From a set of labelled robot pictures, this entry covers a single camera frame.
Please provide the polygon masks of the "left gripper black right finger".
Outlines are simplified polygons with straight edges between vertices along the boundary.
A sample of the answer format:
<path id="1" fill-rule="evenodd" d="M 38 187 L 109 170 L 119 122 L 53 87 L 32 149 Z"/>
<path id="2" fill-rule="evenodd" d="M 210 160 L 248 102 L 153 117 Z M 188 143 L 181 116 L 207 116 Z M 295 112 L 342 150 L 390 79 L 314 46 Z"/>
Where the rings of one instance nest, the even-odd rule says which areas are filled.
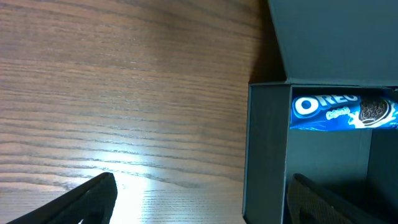
<path id="1" fill-rule="evenodd" d="M 302 174 L 294 174 L 287 191 L 292 224 L 387 224 Z"/>

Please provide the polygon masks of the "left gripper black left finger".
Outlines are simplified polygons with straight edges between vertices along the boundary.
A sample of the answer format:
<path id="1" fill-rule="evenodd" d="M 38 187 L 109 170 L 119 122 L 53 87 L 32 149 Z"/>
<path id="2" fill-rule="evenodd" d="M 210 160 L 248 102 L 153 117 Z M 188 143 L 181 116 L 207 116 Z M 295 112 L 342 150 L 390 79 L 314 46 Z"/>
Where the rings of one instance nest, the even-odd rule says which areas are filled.
<path id="1" fill-rule="evenodd" d="M 117 196 L 114 175 L 103 172 L 10 224 L 109 224 Z"/>

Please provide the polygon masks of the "blue Oreo cookie pack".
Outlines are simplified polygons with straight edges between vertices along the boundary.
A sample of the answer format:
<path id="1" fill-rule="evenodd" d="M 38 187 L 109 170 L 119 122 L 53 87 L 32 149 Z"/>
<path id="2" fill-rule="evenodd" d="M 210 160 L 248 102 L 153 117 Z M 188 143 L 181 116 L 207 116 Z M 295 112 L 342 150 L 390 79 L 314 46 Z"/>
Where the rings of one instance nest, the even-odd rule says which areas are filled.
<path id="1" fill-rule="evenodd" d="M 397 102 L 384 96 L 308 95 L 293 99 L 290 129 L 396 129 Z"/>

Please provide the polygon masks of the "black gift box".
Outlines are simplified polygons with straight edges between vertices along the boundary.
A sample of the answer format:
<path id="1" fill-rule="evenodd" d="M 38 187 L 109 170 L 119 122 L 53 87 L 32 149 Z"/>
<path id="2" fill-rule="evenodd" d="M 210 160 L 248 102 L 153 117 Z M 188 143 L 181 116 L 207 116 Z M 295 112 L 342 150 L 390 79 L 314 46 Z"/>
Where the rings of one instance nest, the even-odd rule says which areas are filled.
<path id="1" fill-rule="evenodd" d="M 397 222 L 397 1 L 259 1 L 246 223 Z"/>

